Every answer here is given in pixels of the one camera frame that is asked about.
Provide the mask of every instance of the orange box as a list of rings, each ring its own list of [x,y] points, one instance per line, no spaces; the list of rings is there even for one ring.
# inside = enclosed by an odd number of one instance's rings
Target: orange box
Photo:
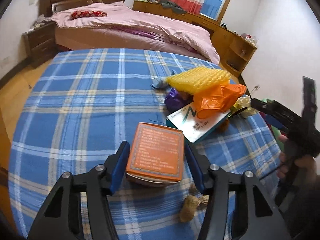
[[[160,187],[177,183],[182,179],[183,155],[182,131],[140,122],[126,167],[127,179]]]

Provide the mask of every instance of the blue plaid blanket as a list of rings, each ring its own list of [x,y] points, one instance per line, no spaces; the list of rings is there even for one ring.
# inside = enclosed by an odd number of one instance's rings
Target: blue plaid blanket
[[[9,167],[9,192],[18,231],[31,224],[59,176],[79,174],[103,163],[123,140],[132,142],[139,122],[165,123],[166,92],[152,90],[155,78],[212,63],[176,54],[134,49],[90,49],[59,53],[26,101],[16,127]],[[224,133],[197,144],[226,171],[261,177],[278,164],[279,148],[259,114],[235,117]],[[108,197],[120,239],[195,239],[205,208],[180,223],[178,213],[192,183],[187,164],[180,184],[146,188],[123,179]],[[271,193],[275,175],[265,180]],[[234,208],[230,193],[229,217]],[[86,239],[90,236],[82,194]]]

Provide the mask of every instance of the finger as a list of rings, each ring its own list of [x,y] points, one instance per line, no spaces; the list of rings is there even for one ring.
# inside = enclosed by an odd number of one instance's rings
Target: finger
[[[283,174],[280,170],[277,170],[277,176],[279,179],[283,179],[285,177],[285,174]]]
[[[286,165],[281,166],[281,167],[279,168],[279,170],[280,170],[283,174],[286,174],[286,173],[289,171],[288,166],[286,166]]]
[[[282,143],[285,143],[285,141],[288,139],[286,136],[284,135],[279,135],[278,137],[279,141],[282,142]]]
[[[282,163],[284,163],[284,162],[286,161],[286,156],[285,156],[285,154],[284,154],[283,152],[281,152],[281,153],[279,154],[279,160],[280,160]]]
[[[305,155],[302,158],[295,160],[294,164],[300,168],[313,169],[315,166],[315,160],[310,155]]]

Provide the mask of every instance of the wooden cabinet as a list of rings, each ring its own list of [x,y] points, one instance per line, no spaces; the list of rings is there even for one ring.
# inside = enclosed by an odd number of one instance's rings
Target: wooden cabinet
[[[147,3],[146,11],[147,13],[159,14],[160,5],[157,3]]]
[[[49,22],[22,35],[33,67],[40,66],[57,54],[58,49],[54,36],[55,26],[55,22]]]
[[[222,58],[227,52],[228,47],[230,46],[232,40],[234,38],[234,34],[219,27],[213,33],[211,37],[212,46],[215,47],[216,51]]]
[[[139,12],[146,12],[147,2],[134,1],[132,10]]]
[[[164,9],[160,4],[142,1],[134,1],[132,9],[135,11],[165,16],[204,28],[210,34],[212,46],[214,46],[218,52],[220,62],[236,77],[240,76],[257,49],[255,46],[245,41],[241,36],[222,28],[217,21],[204,15],[195,15],[191,13],[176,14],[172,9]]]
[[[255,46],[245,41],[241,36],[236,35],[220,61],[229,72],[238,77],[256,49]]]

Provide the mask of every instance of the hand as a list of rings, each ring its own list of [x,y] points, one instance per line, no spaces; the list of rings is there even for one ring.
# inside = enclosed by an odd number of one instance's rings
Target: hand
[[[284,135],[279,136],[279,140],[283,143],[285,143],[287,139],[288,138]],[[281,152],[279,155],[279,159],[281,163],[284,163],[286,161],[285,153]],[[305,155],[302,158],[295,160],[294,164],[300,168],[306,168],[308,181],[314,181],[314,179],[317,176],[316,174],[317,168],[316,168],[316,161],[313,159],[312,156]],[[277,170],[277,176],[279,177],[279,179],[283,179],[288,171],[289,171],[288,166],[283,165],[281,168]]]

